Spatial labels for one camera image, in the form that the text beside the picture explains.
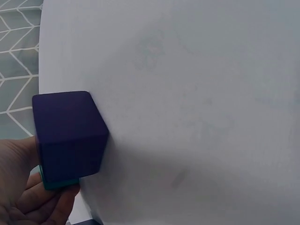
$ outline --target white table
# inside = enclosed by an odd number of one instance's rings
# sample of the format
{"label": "white table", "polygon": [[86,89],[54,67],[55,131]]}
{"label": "white table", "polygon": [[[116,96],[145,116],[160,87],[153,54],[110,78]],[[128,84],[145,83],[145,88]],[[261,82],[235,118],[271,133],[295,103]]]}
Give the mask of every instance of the white table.
{"label": "white table", "polygon": [[45,0],[40,93],[90,91],[112,134],[82,180],[95,218],[300,223],[299,8]]}

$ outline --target gray patterned fabric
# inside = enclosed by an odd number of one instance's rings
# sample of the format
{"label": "gray patterned fabric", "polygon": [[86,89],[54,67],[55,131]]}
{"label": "gray patterned fabric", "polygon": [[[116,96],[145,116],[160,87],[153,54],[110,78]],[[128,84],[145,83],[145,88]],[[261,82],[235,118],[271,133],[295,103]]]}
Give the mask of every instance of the gray patterned fabric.
{"label": "gray patterned fabric", "polygon": [[34,135],[43,0],[0,0],[0,139]]}

